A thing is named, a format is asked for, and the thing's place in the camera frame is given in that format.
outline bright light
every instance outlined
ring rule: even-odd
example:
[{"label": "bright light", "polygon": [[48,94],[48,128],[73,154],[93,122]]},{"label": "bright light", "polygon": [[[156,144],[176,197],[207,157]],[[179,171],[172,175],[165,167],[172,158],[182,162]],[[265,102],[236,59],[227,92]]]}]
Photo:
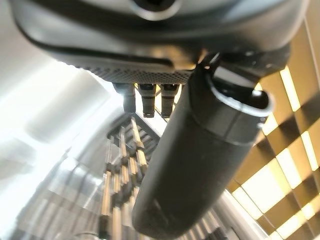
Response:
[{"label": "bright light", "polygon": [[294,216],[292,216],[288,221],[286,221],[283,225],[281,225],[277,232],[283,239],[288,238],[291,234],[293,234],[296,230],[298,230],[304,223],[306,219],[302,211],[297,212]]},{"label": "bright light", "polygon": [[268,136],[273,130],[278,127],[278,123],[273,113],[269,115],[265,124],[263,125],[262,131],[264,135]]},{"label": "bright light", "polygon": [[310,139],[310,135],[308,131],[305,131],[304,133],[302,133],[301,135],[302,141],[303,141],[303,145],[306,151],[306,154],[308,156],[309,159],[309,163],[311,166],[312,171],[315,171],[319,168],[318,162],[317,162],[317,158],[316,158],[316,154],[314,151],[314,148],[312,146],[312,142]]},{"label": "bright light", "polygon": [[277,233],[276,231],[274,231],[271,235],[270,235],[270,240],[283,240],[282,237],[279,235],[279,233]]},{"label": "bright light", "polygon": [[291,73],[290,73],[289,67],[286,66],[285,69],[280,72],[280,75],[282,77],[284,88],[285,88],[286,94],[288,95],[292,111],[295,112],[301,106],[300,106],[299,98],[297,96],[297,92],[296,92],[296,89],[295,89],[294,82],[293,82],[292,77],[291,77]]},{"label": "bright light", "polygon": [[275,159],[242,185],[263,213],[266,213],[286,195],[276,178],[275,170],[272,168],[274,161]]},{"label": "bright light", "polygon": [[253,217],[255,220],[262,216],[262,212],[245,193],[245,191],[239,187],[233,193],[234,198],[242,205],[242,207]]},{"label": "bright light", "polygon": [[295,189],[302,182],[302,180],[289,149],[286,148],[280,152],[276,159],[278,160],[290,187]]}]

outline black cylinder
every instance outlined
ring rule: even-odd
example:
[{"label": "black cylinder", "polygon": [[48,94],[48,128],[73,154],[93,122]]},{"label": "black cylinder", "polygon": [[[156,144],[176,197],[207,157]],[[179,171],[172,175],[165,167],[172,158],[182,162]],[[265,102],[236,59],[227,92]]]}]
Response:
[{"label": "black cylinder", "polygon": [[134,205],[137,231],[172,239],[224,191],[272,110],[267,93],[197,66],[154,151]]}]

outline perforated grille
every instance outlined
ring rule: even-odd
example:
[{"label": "perforated grille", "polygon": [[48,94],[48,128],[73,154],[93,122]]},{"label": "perforated grille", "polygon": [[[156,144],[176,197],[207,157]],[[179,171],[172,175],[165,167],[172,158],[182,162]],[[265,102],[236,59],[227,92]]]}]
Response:
[{"label": "perforated grille", "polygon": [[147,72],[130,69],[85,68],[105,81],[139,84],[185,84],[191,71]]}]

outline black plastic housing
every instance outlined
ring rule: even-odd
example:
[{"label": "black plastic housing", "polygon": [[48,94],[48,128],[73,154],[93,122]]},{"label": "black plastic housing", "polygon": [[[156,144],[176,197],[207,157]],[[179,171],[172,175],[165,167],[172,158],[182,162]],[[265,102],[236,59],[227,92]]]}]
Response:
[{"label": "black plastic housing", "polygon": [[267,93],[212,81],[210,70],[196,67],[151,157],[135,229],[156,239],[187,231],[223,192],[272,105]]},{"label": "black plastic housing", "polygon": [[205,52],[246,56],[287,45],[309,2],[183,0],[174,16],[149,21],[131,1],[10,3],[21,32],[59,61],[114,83],[181,84]]}]

